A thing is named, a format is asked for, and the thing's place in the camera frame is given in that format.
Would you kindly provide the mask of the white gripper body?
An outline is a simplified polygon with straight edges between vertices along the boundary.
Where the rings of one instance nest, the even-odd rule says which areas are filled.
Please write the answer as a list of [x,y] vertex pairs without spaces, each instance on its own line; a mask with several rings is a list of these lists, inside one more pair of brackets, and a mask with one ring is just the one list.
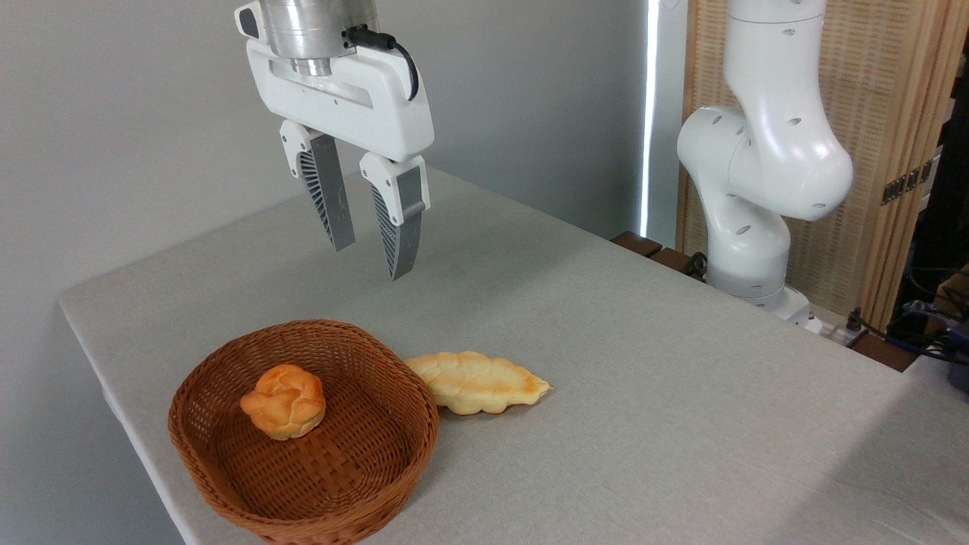
[[409,100],[408,66],[397,53],[357,48],[332,59],[328,76],[305,76],[269,45],[249,40],[246,49],[257,92],[271,113],[397,162],[432,145],[426,93]]

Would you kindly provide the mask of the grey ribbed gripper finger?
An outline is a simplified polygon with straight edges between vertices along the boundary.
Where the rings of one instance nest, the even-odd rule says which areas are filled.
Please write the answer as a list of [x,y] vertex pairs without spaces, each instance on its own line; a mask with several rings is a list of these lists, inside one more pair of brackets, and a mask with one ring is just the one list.
[[422,212],[430,208],[425,159],[418,155],[394,162],[377,153],[366,153],[360,169],[371,184],[391,280],[399,279],[413,269]]
[[279,134],[288,168],[308,190],[330,244],[336,251],[353,244],[352,216],[335,138],[293,120],[284,120]]

